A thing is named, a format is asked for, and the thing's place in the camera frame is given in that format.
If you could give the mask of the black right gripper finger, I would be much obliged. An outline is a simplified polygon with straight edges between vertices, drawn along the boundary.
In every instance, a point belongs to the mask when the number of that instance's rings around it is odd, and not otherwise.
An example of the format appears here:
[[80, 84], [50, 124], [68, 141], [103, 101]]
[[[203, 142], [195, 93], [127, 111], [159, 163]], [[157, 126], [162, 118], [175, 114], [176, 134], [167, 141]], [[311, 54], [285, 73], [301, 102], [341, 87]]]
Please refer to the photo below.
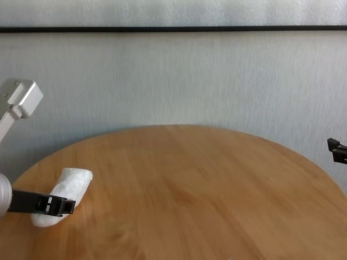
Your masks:
[[333, 161], [336, 163], [346, 163], [347, 160], [347, 147], [341, 145], [338, 140], [333, 138], [327, 139], [329, 151], [332, 153]]

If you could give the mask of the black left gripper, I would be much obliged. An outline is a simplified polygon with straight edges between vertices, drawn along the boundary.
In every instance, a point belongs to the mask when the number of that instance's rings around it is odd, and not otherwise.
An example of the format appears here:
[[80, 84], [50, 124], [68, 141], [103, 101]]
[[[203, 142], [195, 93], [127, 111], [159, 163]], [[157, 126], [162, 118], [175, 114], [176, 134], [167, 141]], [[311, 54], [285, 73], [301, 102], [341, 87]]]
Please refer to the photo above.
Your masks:
[[54, 217], [74, 212], [76, 201], [50, 194], [13, 190], [8, 212], [38, 213]]

